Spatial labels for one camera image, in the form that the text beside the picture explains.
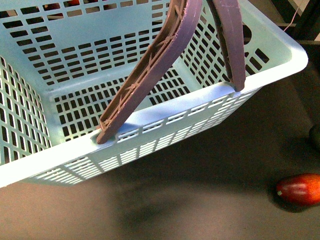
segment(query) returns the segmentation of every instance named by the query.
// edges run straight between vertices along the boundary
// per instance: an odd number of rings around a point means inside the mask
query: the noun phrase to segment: plastic grid
[[[125,82],[126,76],[56,97],[55,107],[65,141],[91,133],[99,117]],[[149,93],[150,106],[190,93],[174,67]]]
[[[41,97],[0,56],[0,164],[50,148]]]
[[[212,108],[216,109],[215,113],[210,117],[199,120],[196,123],[166,134],[165,136],[158,137],[141,146],[123,151],[115,156],[102,160],[90,160],[89,157],[83,157],[44,173],[40,173],[33,176],[31,179],[41,180],[42,182],[49,181],[51,184],[59,185],[77,184],[88,178],[92,178],[124,164],[130,163],[138,158],[144,157],[150,153],[168,147],[220,124],[256,92],[257,90],[254,90],[237,97],[230,97],[226,95],[219,99],[215,99],[214,101],[210,101],[203,105],[181,112],[175,116],[169,117],[168,119],[144,126],[142,129],[124,133],[121,139],[119,137],[118,143],[130,139],[126,138],[126,136],[132,136],[133,132],[135,132],[133,137],[139,136],[140,134],[153,135],[152,131],[157,130],[159,127],[176,123],[177,121],[181,121],[202,111],[211,111]]]
[[[148,98],[152,105],[157,105],[188,93],[190,93],[190,90],[187,84],[171,67],[148,94]]]
[[[70,6],[68,1],[36,5],[0,12],[5,18],[3,26],[17,45],[32,62],[47,85],[54,85],[82,76],[137,62],[149,44],[159,33],[166,18],[167,1],[80,1]],[[48,21],[71,18],[100,11],[117,11],[134,5],[150,4],[152,8],[151,29],[116,35],[108,39],[96,39],[80,45],[58,47],[50,35]],[[10,17],[19,15],[19,20]]]
[[[254,51],[254,54],[245,52],[244,56],[247,76],[263,71],[270,60],[259,48]],[[203,4],[192,40],[180,57],[202,88],[230,81],[227,77],[214,18],[206,2]]]

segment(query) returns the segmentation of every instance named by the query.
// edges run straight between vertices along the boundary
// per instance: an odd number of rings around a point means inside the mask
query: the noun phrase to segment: light blue plastic basket
[[[227,82],[203,1],[184,53],[115,137],[97,145],[99,116],[160,31],[169,0],[0,0],[0,187],[87,180],[220,124],[262,86],[302,70],[305,51],[239,2],[252,34],[244,90]]]

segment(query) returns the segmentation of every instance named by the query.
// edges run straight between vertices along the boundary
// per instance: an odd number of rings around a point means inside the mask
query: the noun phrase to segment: black surface
[[[310,0],[293,30],[296,40],[315,40],[320,33],[320,0]]]
[[[291,5],[288,0],[271,0],[277,11],[282,16],[285,23],[289,24],[292,21],[292,17],[295,14],[295,8]],[[297,15],[293,23],[299,20],[300,16]]]

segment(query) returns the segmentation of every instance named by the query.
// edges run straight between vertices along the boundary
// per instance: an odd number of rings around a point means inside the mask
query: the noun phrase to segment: dark object
[[[285,202],[300,207],[320,203],[320,175],[304,173],[290,176],[276,184],[277,195]]]
[[[310,143],[320,151],[320,124],[314,125],[309,131]]]
[[[215,17],[230,81],[245,86],[243,27],[237,0],[207,0]],[[113,136],[180,56],[192,38],[202,10],[201,0],[171,0],[167,19],[148,50],[100,117],[98,144]]]
[[[273,5],[276,7],[277,11],[280,13],[285,23],[290,23],[292,20],[292,16],[295,14],[295,8],[291,5],[288,0],[271,0]],[[297,23],[300,19],[300,16],[294,18],[293,23]]]
[[[297,22],[292,37],[295,40],[315,40],[320,33],[320,0],[310,0]]]

